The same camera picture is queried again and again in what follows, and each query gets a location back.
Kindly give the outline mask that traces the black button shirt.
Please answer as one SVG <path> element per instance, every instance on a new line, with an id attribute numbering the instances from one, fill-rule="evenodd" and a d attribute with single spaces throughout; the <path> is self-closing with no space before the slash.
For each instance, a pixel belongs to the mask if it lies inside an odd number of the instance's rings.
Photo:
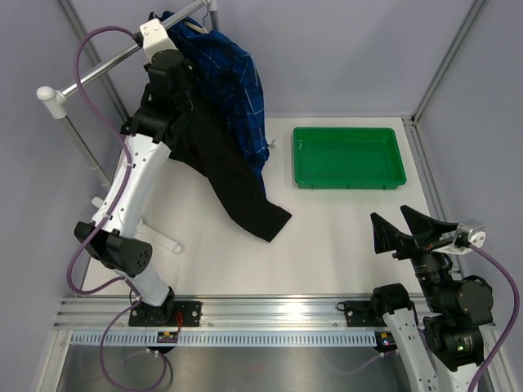
<path id="1" fill-rule="evenodd" d="M 190 125 L 169 158 L 205 176 L 230 219 L 271 242 L 292 215 L 267 200 L 219 110 L 197 91 L 191 93 L 191 102 Z"/>

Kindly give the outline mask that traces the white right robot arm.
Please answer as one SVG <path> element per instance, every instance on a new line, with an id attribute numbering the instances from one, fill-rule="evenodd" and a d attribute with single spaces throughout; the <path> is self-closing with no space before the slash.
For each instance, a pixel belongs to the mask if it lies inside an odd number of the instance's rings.
<path id="1" fill-rule="evenodd" d="M 407 234 L 371 214 L 374 251 L 411 262 L 431 311 L 422 319 L 424 340 L 415 339 L 415 306 L 399 283 L 373 290 L 370 315 L 390 328 L 412 390 L 475 391 L 485 364 L 480 328 L 494 321 L 493 289 L 476 275 L 454 278 L 450 257 L 482 247 L 485 227 L 475 220 L 444 222 L 407 205 L 400 210 Z"/>

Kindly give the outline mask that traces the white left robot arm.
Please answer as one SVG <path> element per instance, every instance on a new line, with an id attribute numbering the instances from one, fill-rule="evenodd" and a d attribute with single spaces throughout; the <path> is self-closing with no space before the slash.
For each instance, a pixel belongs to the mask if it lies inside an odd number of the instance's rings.
<path id="1" fill-rule="evenodd" d="M 135 312 L 165 326 L 175 317 L 174 292 L 152 264 L 151 244 L 136 233 L 154 178 L 190 125 L 196 74 L 177 49 L 152 55 L 146 71 L 141 105 L 122 127 L 126 157 L 116 180 L 92 220 L 77 223 L 74 235 L 93 259 L 135 290 L 140 298 Z"/>

